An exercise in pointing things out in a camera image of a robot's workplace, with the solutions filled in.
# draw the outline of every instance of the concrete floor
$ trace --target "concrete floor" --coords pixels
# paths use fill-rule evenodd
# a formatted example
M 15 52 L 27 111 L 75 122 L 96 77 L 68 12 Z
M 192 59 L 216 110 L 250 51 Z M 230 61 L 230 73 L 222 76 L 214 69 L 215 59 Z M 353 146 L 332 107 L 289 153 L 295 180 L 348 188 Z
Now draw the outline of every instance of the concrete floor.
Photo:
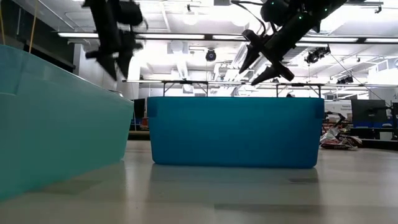
M 173 167 L 129 141 L 124 163 L 0 203 L 0 223 L 398 223 L 398 154 L 321 151 L 311 170 Z

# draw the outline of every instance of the camera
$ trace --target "camera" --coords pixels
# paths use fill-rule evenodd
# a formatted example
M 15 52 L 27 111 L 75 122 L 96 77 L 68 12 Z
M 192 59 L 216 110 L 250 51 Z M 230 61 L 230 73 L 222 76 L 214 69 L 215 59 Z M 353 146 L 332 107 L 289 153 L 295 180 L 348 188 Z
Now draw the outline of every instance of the camera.
M 217 54 L 214 51 L 214 49 L 208 49 L 207 54 L 206 54 L 206 61 L 208 62 L 214 62 L 217 58 Z

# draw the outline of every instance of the wire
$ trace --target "wire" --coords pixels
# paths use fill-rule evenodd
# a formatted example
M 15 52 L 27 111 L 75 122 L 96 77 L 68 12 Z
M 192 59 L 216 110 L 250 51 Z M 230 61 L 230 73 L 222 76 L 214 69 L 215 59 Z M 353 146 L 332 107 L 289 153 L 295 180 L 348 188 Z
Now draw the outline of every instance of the wire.
M 337 62 L 346 72 L 350 73 L 350 72 L 347 70 L 347 68 L 345 68 L 344 65 L 342 65 L 342 64 L 337 60 L 337 58 L 335 58 L 335 56 L 333 56 L 332 54 L 330 54 L 330 56 L 332 56 L 332 57 L 336 60 L 336 62 Z M 361 81 L 359 81 L 353 74 L 351 74 L 351 76 L 352 76 L 356 81 L 358 81 L 359 84 L 361 84 L 363 87 L 365 87 L 369 92 L 373 93 L 373 95 L 375 95 L 377 98 L 379 98 L 380 100 L 384 100 L 384 99 L 382 99 L 380 96 L 378 96 L 377 94 L 375 94 L 370 88 L 368 88 L 368 87 L 365 86 L 363 83 L 361 83 Z
M 144 21 L 146 30 L 148 30 L 149 26 L 148 26 L 148 21 L 147 21 L 147 19 L 144 18 L 142 21 Z
M 1 23 L 1 37 L 2 37 L 2 42 L 5 45 L 6 44 L 6 36 L 4 34 L 4 24 L 2 21 L 2 12 L 1 12 L 1 5 L 0 5 L 0 23 Z
M 277 30 L 276 30 L 275 24 L 272 23 L 272 22 L 270 22 L 270 24 L 271 24 L 271 27 L 272 27 L 272 31 L 274 32 L 274 34 L 276 34 Z
M 35 16 L 33 17 L 33 26 L 32 26 L 32 33 L 30 35 L 30 45 L 29 45 L 29 53 L 32 51 L 32 45 L 33 45 L 33 36 L 35 34 L 35 26 L 36 26 L 36 18 L 37 18 L 37 2 L 39 0 L 35 0 Z
M 266 29 L 266 25 L 259 18 L 257 18 L 257 16 L 255 16 L 249 9 L 247 9 L 244 6 L 242 6 L 239 1 L 231 1 L 231 3 L 241 7 L 244 10 L 246 10 L 247 12 L 249 12 L 252 16 L 254 16 L 254 18 L 256 18 L 261 23 L 261 26 L 264 29 L 264 31 L 262 31 L 262 33 L 261 33 L 261 37 L 264 36 L 264 34 L 266 34 L 266 32 L 267 32 L 266 31 L 267 30 Z
M 240 3 L 240 4 L 253 4 L 253 5 L 257 5 L 257 6 L 262 6 L 264 3 L 258 3 L 258 2 L 251 2 L 251 1 L 231 1 L 231 3 L 235 4 L 235 3 Z

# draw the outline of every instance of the ceiling light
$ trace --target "ceiling light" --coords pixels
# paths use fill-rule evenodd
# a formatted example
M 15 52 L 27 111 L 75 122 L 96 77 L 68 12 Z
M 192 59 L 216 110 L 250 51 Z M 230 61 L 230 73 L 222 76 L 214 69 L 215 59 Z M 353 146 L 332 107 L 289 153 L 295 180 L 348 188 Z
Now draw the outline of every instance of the ceiling light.
M 205 36 L 201 34 L 139 34 L 141 37 L 147 39 L 204 39 Z
M 200 46 L 189 46 L 189 50 L 197 50 L 197 51 L 205 51 L 207 48 L 206 47 L 200 47 Z
M 365 43 L 398 43 L 398 38 L 367 38 Z
M 162 83 L 160 80 L 125 80 L 128 83 Z
M 237 5 L 231 5 L 228 10 L 228 15 L 231 22 L 236 26 L 245 26 L 249 23 L 251 15 L 247 10 L 240 8 Z
M 358 38 L 351 37 L 303 37 L 301 42 L 325 42 L 325 43 L 335 43 L 335 42 L 357 42 Z
M 213 40 L 246 40 L 242 35 L 213 35 Z
M 184 15 L 183 22 L 187 25 L 195 25 L 198 22 L 198 12 L 187 11 Z
M 98 34 L 86 32 L 59 32 L 58 35 L 66 38 L 98 38 Z
M 328 44 L 297 43 L 297 47 L 328 47 Z
M 88 32 L 59 32 L 60 37 L 66 38 L 82 38 L 82 39 L 97 39 L 98 34 Z M 203 34 L 138 34 L 137 39 L 166 39 L 166 40 L 202 40 L 205 38 Z
M 242 84 L 250 84 L 246 82 L 209 82 L 209 84 L 217 84 L 217 85 L 242 85 Z

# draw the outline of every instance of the teal plastic bin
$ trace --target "teal plastic bin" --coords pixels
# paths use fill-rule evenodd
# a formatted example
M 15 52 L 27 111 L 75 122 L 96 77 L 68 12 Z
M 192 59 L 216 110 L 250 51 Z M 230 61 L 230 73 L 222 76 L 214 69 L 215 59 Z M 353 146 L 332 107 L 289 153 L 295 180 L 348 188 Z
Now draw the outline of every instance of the teal plastic bin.
M 157 164 L 312 168 L 321 98 L 152 97 L 148 115 Z
M 133 106 L 0 45 L 0 200 L 119 162 Z

